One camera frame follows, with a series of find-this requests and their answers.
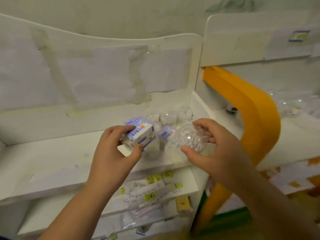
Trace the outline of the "person's left hand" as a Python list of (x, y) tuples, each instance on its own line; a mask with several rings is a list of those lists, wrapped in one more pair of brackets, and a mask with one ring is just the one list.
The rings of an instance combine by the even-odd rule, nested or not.
[(125, 155), (118, 149), (122, 135), (133, 125), (117, 125), (105, 129), (96, 147), (85, 190), (90, 194), (114, 193), (132, 169), (125, 165)]

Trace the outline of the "white and orange patterned sheet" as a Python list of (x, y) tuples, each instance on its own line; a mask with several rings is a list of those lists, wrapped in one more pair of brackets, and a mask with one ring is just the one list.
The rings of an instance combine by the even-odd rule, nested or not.
[(277, 166), (260, 173), (285, 195), (309, 190), (320, 186), (320, 157)]

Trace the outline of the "person's right hand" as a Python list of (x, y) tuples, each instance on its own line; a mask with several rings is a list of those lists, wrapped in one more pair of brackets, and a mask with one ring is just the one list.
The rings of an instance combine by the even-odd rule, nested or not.
[(224, 126), (212, 119), (201, 118), (192, 122), (201, 126), (207, 136), (214, 136), (216, 144), (209, 154), (208, 173), (217, 183), (235, 192), (240, 181), (238, 170), (246, 168), (250, 160), (239, 139)]

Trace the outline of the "orange curved support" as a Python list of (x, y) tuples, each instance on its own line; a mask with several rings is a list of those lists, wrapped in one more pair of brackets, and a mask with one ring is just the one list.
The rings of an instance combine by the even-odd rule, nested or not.
[(281, 118), (275, 103), (267, 93), (219, 66), (205, 67), (202, 80), (241, 112), (240, 142), (257, 166), (280, 137)]

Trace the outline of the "taped white paper sheets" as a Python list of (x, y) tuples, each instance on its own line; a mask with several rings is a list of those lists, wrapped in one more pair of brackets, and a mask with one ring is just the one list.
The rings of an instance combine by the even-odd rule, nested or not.
[(191, 49), (76, 48), (43, 30), (28, 32), (0, 30), (0, 111), (139, 104), (151, 92), (187, 86)]

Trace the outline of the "white shelf unit with orange support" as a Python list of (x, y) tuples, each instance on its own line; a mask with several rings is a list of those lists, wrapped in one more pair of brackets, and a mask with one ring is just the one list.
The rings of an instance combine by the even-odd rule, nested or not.
[[(254, 129), (254, 119), (244, 119), (247, 128), (242, 129), (234, 123), (234, 118), (223, 110), (228, 95), (227, 87), (220, 81), (209, 79), (212, 85), (203, 80), (204, 72), (214, 72), (212, 65), (222, 65), (231, 77), (230, 85), (240, 82), (244, 88), (257, 92), (256, 101), (262, 106), (262, 99), (269, 99), (264, 93), (268, 89), (280, 88), (320, 88), (320, 63), (308, 63), (306, 58), (295, 56), (287, 59), (264, 60), (266, 47), (275, 31), (285, 29), (311, 28), (316, 21), (316, 13), (312, 11), (272, 11), (249, 13), (219, 13), (208, 17), (206, 21), (200, 68), (195, 93), (205, 103), (209, 117), (217, 119), (237, 137), (253, 139), (262, 135)], [(313, 158), (320, 155), (320, 122), (308, 115), (302, 118), (273, 119), (266, 121), (269, 137), (278, 141), (268, 154), (258, 163), (258, 169), (268, 169), (281, 164)]]

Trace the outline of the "pile of yellow-labelled white packets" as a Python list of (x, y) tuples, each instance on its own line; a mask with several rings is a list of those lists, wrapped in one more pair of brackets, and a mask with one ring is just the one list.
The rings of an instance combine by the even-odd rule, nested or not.
[(167, 170), (121, 186), (116, 191), (116, 196), (123, 196), (123, 200), (128, 204), (129, 208), (141, 208), (151, 205), (182, 188), (182, 180), (172, 170)]

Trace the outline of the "person's right forearm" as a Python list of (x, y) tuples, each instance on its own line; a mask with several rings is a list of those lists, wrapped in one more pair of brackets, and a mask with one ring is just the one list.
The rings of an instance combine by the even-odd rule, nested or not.
[(264, 179), (250, 161), (219, 169), (219, 182), (235, 193), (268, 240), (320, 240), (320, 227), (281, 191)]

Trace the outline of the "purple and white small box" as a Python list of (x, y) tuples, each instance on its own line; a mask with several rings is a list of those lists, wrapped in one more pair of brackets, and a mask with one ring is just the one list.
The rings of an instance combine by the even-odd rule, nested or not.
[(165, 126), (159, 133), (159, 138), (162, 141), (168, 141), (176, 133), (177, 129), (172, 126)]
[(123, 123), (134, 126), (133, 130), (124, 133), (121, 137), (123, 145), (134, 149), (136, 145), (143, 145), (142, 149), (148, 146), (156, 137), (154, 124), (143, 117), (134, 117)]

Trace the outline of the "clear plastic bags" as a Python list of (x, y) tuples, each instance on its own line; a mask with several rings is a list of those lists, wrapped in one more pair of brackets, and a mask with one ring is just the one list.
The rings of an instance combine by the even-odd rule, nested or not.
[(175, 201), (166, 204), (152, 205), (141, 210), (127, 211), (121, 216), (122, 229), (128, 230), (150, 225), (178, 214)]

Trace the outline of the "pile of clear capsule balls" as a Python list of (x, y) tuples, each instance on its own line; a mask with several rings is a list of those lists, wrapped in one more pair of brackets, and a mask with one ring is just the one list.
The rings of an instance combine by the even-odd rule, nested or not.
[(281, 118), (298, 117), (302, 113), (320, 119), (320, 96), (310, 91), (268, 91)]

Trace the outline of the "person's left forearm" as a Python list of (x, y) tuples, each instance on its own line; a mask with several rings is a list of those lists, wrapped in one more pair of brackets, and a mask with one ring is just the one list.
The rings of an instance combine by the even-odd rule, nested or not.
[(87, 183), (38, 240), (91, 240), (104, 208), (120, 186), (113, 181)]

